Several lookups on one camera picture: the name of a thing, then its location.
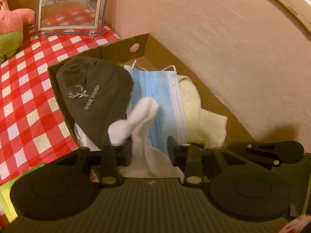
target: blue surgical mask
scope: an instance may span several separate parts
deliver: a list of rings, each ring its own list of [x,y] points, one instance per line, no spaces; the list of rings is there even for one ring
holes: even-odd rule
[[[143,71],[140,71],[134,68],[135,65],[136,61],[132,66],[124,66],[134,82],[127,114],[131,113],[139,99],[143,97],[152,97],[156,100],[160,107],[146,136],[151,140],[153,147],[167,155],[168,136],[174,136],[179,144],[188,142],[176,68],[169,66],[173,67],[174,71],[166,71],[169,68],[167,67],[162,71],[149,72],[143,68],[141,68]]]

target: pink plush toy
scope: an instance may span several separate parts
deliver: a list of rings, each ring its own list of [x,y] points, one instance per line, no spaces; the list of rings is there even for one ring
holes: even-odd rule
[[[23,25],[34,23],[35,12],[30,9],[10,11],[7,0],[0,0],[0,64],[23,46]]]

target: hole in cardboard box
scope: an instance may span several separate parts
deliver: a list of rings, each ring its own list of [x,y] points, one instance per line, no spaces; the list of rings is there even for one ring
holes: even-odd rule
[[[138,49],[139,49],[139,44],[138,43],[133,44],[131,49],[130,49],[130,53],[135,53],[138,51]]]

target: checkered tablecloth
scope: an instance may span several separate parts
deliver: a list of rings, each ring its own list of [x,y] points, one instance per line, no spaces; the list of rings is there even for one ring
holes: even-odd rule
[[[41,39],[34,26],[24,47],[0,68],[0,185],[76,149],[58,108],[47,67],[84,50],[119,39],[103,35],[58,35]]]

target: cardboard box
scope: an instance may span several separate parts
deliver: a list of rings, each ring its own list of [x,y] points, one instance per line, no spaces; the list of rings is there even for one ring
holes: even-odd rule
[[[139,49],[136,52],[131,53],[131,47],[137,43],[139,44]],[[254,141],[239,120],[218,100],[197,75],[150,34],[138,35],[114,43],[108,43],[79,53],[77,56],[109,60],[118,65],[132,65],[133,61],[137,59],[139,65],[149,71],[162,70],[169,65],[175,65],[177,73],[180,75],[187,75],[197,87],[203,109],[228,117],[227,137],[225,140],[226,146],[230,146],[236,142],[251,143]],[[75,121],[69,114],[56,80],[57,71],[69,59],[70,58],[63,60],[56,65],[49,66],[48,72],[59,108],[71,135],[77,143],[77,138],[74,133]]]

